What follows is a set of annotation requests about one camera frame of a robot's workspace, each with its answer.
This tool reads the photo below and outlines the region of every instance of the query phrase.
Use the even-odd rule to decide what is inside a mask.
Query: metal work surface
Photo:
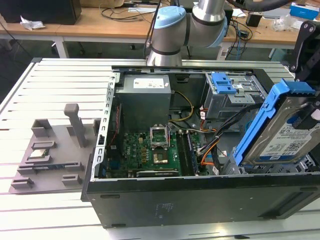
[[[35,119],[69,125],[66,103],[79,104],[84,124],[101,118],[111,65],[145,66],[142,60],[43,59],[31,63],[0,105],[0,239],[101,238],[113,240],[319,239],[320,200],[285,220],[229,222],[105,230],[81,193],[9,194],[10,184],[32,137]],[[276,62],[184,61],[185,66],[263,68],[274,82],[292,75]]]

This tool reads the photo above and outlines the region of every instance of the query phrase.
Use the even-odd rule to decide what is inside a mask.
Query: table leg
[[[0,44],[5,48],[5,50],[11,51],[12,47],[10,45],[9,39],[0,39]]]
[[[56,45],[56,49],[58,50],[59,57],[61,59],[68,59],[69,53],[67,50],[66,42],[64,42],[63,40],[56,40],[55,45]]]
[[[229,44],[226,44],[225,42],[222,42],[220,44],[220,49],[218,53],[218,57],[216,58],[217,60],[224,61],[226,60],[228,51],[229,51]]]

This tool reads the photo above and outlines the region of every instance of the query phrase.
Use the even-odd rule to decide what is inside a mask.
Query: yellow wire
[[[185,95],[183,95],[181,92],[179,92],[179,91],[175,91],[175,92],[180,94],[182,97],[184,97],[185,100],[188,101],[188,103],[190,104],[190,107],[191,107],[191,112],[190,112],[189,116],[186,116],[184,118],[171,119],[171,120],[169,120],[169,122],[181,122],[181,121],[188,120],[189,118],[191,118],[192,114],[194,114],[194,106],[192,105],[191,101]]]

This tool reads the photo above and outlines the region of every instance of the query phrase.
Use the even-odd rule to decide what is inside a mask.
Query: motherboard chip
[[[163,148],[157,147],[152,151],[154,164],[167,164],[168,163],[168,151]]]

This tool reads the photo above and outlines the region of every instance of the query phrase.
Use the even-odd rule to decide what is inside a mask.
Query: wooden desk
[[[111,10],[104,12],[110,16]],[[113,18],[125,18],[138,15],[138,12],[122,12],[113,14]],[[143,17],[150,21],[153,14],[145,14]],[[150,23],[145,21],[141,16],[137,17],[141,21],[120,22],[103,17],[99,8],[82,8],[82,13],[75,25],[60,25],[56,35],[63,37],[100,37],[100,38],[126,38],[126,39],[146,39]]]
[[[137,15],[136,12],[122,12],[113,14],[114,18],[123,18]],[[145,14],[144,17],[151,21],[152,14]],[[142,44],[145,42],[150,23],[142,20],[136,22],[119,22],[103,17],[98,8],[83,8],[82,13],[75,25],[46,24],[46,28],[29,31],[24,29],[19,23],[8,23],[7,29],[19,40],[45,40],[53,41],[60,58],[68,58],[68,51],[65,42],[105,42],[105,43],[130,43]],[[236,19],[245,24],[246,18]],[[247,43],[251,48],[271,48],[271,49],[293,49],[297,40],[298,31],[279,31],[272,29],[272,20],[261,19],[258,27],[251,27],[252,39]],[[0,39],[11,39],[9,35],[0,29]],[[236,31],[229,27],[228,33],[220,44],[221,48],[218,60],[224,60],[228,49],[236,40]]]

